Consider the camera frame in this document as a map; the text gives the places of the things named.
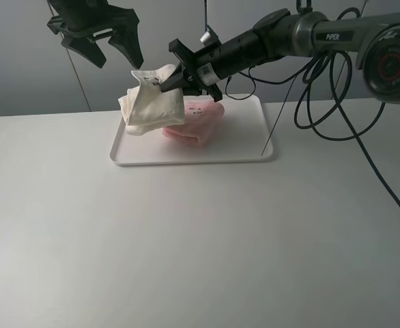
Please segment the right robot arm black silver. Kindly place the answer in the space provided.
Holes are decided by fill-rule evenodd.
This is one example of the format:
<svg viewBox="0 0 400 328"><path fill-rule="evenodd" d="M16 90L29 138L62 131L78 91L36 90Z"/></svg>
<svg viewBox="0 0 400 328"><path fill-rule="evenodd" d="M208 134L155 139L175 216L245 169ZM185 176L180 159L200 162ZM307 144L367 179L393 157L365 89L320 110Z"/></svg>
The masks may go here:
<svg viewBox="0 0 400 328"><path fill-rule="evenodd" d="M169 44L180 63L161 83L162 92L182 88L188 95L200 95L206 91L220 101L223 95L217 83L242 70L287 56L344 51L357 54L356 67L376 99L400 104L400 12L328 20L312 9L297 14L281 9L226 42L209 30L202 43L197 52L179 40Z"/></svg>

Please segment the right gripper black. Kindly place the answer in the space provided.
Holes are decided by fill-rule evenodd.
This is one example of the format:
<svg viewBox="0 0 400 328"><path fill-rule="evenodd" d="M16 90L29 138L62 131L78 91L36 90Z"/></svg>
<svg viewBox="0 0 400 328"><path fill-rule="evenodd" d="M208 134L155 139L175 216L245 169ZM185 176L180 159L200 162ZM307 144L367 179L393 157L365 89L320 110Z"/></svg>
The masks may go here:
<svg viewBox="0 0 400 328"><path fill-rule="evenodd" d="M175 39L169 43L169 51L180 63L160 84L160 91L181 89L184 95L189 96L206 92L216 102L223 99L223 93L217 86L219 81L260 64L267 57L264 43L252 30L225 43L203 47L197 52Z"/></svg>

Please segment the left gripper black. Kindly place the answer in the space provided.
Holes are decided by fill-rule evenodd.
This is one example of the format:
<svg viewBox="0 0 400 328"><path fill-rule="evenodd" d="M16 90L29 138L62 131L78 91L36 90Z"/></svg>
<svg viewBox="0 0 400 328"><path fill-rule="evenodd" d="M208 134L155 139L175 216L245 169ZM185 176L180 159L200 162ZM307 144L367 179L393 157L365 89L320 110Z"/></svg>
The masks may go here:
<svg viewBox="0 0 400 328"><path fill-rule="evenodd" d="M61 45L98 68L106 63L106 57L97 45L106 33L94 33L112 29L108 43L116 48L132 65L140 68L143 54L139 44L139 18L133 9L109 4L108 1L48 1L57 15L47 22L48 28L57 35L63 34Z"/></svg>

